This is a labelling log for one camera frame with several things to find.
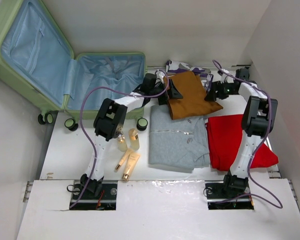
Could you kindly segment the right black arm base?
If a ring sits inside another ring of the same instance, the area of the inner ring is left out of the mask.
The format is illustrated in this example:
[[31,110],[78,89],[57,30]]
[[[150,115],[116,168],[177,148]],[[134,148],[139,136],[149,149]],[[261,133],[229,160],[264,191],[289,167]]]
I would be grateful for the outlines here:
[[206,181],[203,195],[207,199],[208,210],[254,210],[250,196],[234,199],[243,193],[225,192],[222,181]]

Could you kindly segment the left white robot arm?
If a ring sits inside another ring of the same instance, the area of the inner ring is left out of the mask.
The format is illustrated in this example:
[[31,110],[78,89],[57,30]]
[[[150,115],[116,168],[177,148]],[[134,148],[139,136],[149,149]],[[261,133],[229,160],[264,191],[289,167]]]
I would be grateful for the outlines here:
[[85,173],[80,177],[81,193],[90,198],[97,198],[102,191],[105,157],[111,146],[111,140],[122,135],[122,128],[128,112],[146,105],[151,98],[162,99],[166,103],[170,99],[182,99],[171,77],[164,76],[158,83],[158,77],[146,74],[143,82],[131,93],[122,94],[122,98],[112,100],[105,98],[94,119],[95,139],[92,140],[82,128],[92,144],[92,156]]

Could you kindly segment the brown garment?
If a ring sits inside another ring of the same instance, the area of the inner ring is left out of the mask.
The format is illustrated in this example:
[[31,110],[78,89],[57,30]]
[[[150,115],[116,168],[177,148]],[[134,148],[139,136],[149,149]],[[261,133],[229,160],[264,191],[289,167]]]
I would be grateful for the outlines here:
[[172,120],[189,117],[205,116],[222,110],[223,107],[215,101],[206,101],[206,90],[201,79],[191,71],[170,76],[176,89],[182,95],[181,99],[169,99],[168,108]]

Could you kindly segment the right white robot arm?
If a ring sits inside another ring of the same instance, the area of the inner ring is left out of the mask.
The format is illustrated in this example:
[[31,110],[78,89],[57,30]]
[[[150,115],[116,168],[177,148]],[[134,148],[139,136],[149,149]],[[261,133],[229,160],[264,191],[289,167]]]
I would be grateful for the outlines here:
[[255,155],[272,131],[276,118],[278,101],[271,98],[248,77],[241,79],[238,69],[236,76],[214,62],[221,79],[207,80],[206,100],[226,99],[230,95],[240,95],[246,100],[241,120],[242,139],[233,164],[223,178],[219,192],[225,202],[249,196],[245,193],[251,177],[251,165]]

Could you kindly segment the purple camouflage garment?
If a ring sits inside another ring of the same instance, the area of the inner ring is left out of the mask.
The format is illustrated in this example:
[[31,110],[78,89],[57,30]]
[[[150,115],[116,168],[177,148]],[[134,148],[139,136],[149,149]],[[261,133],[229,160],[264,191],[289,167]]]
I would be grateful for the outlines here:
[[176,60],[168,60],[165,63],[165,71],[169,75],[175,75],[184,72],[193,72],[196,76],[199,76],[204,89],[207,92],[211,90],[214,75],[211,73],[211,70],[208,68],[194,66]]

